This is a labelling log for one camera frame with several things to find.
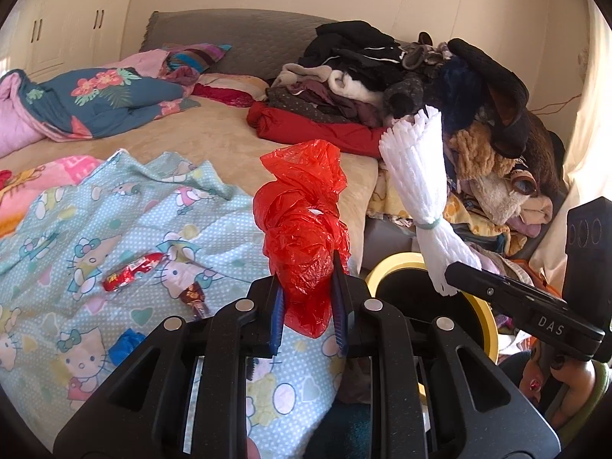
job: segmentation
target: yellow rim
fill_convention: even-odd
[[[372,271],[368,274],[368,277],[365,279],[365,282],[368,285],[369,294],[375,297],[376,290],[378,289],[378,285],[380,285],[382,279],[400,269],[427,270],[423,260],[423,255],[420,253],[404,252],[391,255],[391,257],[387,257],[374,269],[372,269]],[[495,325],[495,319],[493,318],[491,308],[484,300],[478,299],[465,292],[462,293],[472,306],[472,309],[474,309],[476,317],[478,317],[478,321],[482,327],[485,354],[487,354],[494,363],[497,363],[499,349],[497,326]],[[421,385],[421,383],[418,384],[418,390],[420,393],[421,402],[426,403],[425,388],[423,385]]]

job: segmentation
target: headboard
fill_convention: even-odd
[[[283,64],[295,62],[316,37],[314,28],[333,22],[323,17],[280,12],[219,8],[153,12],[140,51],[164,43],[230,44],[231,50],[207,72],[276,77]]]

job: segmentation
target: red plastic bag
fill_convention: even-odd
[[[274,150],[260,160],[277,180],[259,188],[253,213],[265,233],[270,272],[285,291],[285,325],[315,339],[332,316],[334,250],[348,272],[348,229],[338,211],[339,194],[347,187],[340,150],[318,139]]]

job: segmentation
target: curtain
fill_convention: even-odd
[[[612,30],[589,0],[589,63],[581,103],[563,164],[567,199],[529,261],[561,291],[567,211],[600,196],[612,200]]]

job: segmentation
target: white bundle of strips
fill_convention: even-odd
[[[417,241],[436,291],[444,296],[457,289],[444,272],[453,262],[481,269],[473,254],[442,214],[446,205],[446,171],[442,147],[442,114],[426,106],[414,124],[400,120],[383,134],[380,151],[400,199],[414,220]]]

